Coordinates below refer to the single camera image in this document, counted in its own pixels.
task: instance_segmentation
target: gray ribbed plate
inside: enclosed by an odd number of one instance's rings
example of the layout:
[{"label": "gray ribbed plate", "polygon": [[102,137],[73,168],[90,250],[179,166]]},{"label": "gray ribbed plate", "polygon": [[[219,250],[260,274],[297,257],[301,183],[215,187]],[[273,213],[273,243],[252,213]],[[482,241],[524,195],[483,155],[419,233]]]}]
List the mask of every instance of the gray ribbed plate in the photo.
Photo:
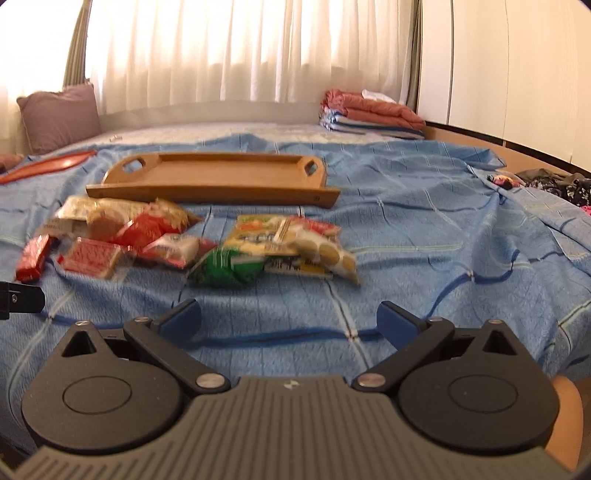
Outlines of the gray ribbed plate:
[{"label": "gray ribbed plate", "polygon": [[26,480],[562,480],[544,451],[502,458],[454,453],[411,430],[382,394],[342,377],[243,378],[196,398],[159,439],[126,453],[81,457],[41,448]]}]

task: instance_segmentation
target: tray handle hole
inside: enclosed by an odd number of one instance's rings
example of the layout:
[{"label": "tray handle hole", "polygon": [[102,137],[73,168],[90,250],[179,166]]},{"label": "tray handle hole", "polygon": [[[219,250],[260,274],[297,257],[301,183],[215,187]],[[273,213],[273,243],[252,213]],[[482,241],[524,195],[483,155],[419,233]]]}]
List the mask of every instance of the tray handle hole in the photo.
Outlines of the tray handle hole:
[{"label": "tray handle hole", "polygon": [[318,170],[318,166],[316,165],[316,162],[313,160],[310,160],[304,167],[304,171],[306,172],[306,175],[308,175],[309,177],[313,175],[316,170]]},{"label": "tray handle hole", "polygon": [[146,162],[142,157],[134,158],[129,163],[126,163],[125,165],[123,165],[123,171],[125,173],[132,173],[132,172],[135,172],[141,168],[144,168],[145,165],[146,165]]}]

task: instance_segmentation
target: food pile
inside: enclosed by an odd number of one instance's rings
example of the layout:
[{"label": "food pile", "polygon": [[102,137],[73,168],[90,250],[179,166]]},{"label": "food pile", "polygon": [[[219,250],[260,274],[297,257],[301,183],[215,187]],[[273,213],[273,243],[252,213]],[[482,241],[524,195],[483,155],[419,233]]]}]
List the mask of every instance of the food pile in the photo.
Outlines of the food pile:
[{"label": "food pile", "polygon": [[359,284],[355,256],[339,244],[340,228],[298,216],[240,215],[223,245],[186,230],[203,218],[179,205],[69,197],[25,247],[22,282],[41,278],[52,244],[60,241],[63,270],[104,280],[133,263],[189,270],[190,281],[213,287],[252,283],[262,272],[332,278]]},{"label": "food pile", "polygon": [[268,273],[332,278],[359,284],[355,256],[338,241],[340,228],[303,217],[240,215],[221,247],[210,251],[189,272],[197,284],[246,285]]},{"label": "food pile", "polygon": [[217,244],[183,235],[203,219],[166,200],[152,203],[69,197],[23,251],[16,278],[41,278],[51,244],[61,241],[58,264],[66,271],[112,278],[135,260],[183,270]]}]

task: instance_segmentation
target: folded bedding stack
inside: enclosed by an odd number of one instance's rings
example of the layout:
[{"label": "folded bedding stack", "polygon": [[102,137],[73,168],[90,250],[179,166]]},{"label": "folded bedding stack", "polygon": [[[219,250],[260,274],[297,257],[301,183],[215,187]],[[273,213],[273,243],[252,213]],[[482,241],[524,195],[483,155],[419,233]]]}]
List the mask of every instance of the folded bedding stack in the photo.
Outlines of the folded bedding stack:
[{"label": "folded bedding stack", "polygon": [[320,106],[320,125],[331,131],[423,139],[425,121],[405,105],[372,92],[328,90]]}]

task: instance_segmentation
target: bed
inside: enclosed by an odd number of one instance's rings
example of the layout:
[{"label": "bed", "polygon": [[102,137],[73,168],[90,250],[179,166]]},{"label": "bed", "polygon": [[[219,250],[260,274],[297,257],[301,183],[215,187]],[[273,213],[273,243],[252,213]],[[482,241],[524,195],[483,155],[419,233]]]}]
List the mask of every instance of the bed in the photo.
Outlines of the bed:
[{"label": "bed", "polygon": [[[383,300],[463,327],[504,319],[549,376],[587,376],[591,342],[591,217],[544,192],[506,192],[486,180],[503,162],[490,150],[437,141],[384,141],[317,126],[184,125],[105,134],[65,151],[98,150],[79,167],[0,187],[0,278],[12,281],[32,233],[73,194],[98,183],[120,158],[145,151],[313,154],[341,195],[317,207],[191,205],[205,221],[189,233],[221,241],[239,214],[286,213],[343,227],[362,285],[266,274],[240,290],[186,283],[165,268],[131,268],[120,283],[62,271],[56,253],[39,285],[42,314],[0,323],[0,432],[32,452],[20,402],[69,326],[98,328],[157,316],[195,298],[199,331],[181,346],[224,373],[348,380],[394,352],[376,330]],[[38,161],[32,158],[27,161]]]}]

